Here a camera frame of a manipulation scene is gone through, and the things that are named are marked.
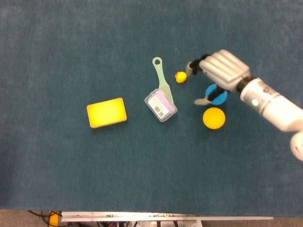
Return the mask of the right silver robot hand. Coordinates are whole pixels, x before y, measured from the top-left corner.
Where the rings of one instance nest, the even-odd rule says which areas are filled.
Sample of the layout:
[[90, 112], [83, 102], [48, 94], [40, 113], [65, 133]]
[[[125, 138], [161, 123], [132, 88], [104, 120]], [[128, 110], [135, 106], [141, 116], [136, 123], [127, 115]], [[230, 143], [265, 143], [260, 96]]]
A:
[[186, 66], [187, 76], [199, 71], [212, 80], [216, 88], [204, 98], [196, 99], [196, 105], [209, 105], [222, 93], [236, 92], [240, 83], [251, 80], [249, 67], [227, 50], [204, 54]]

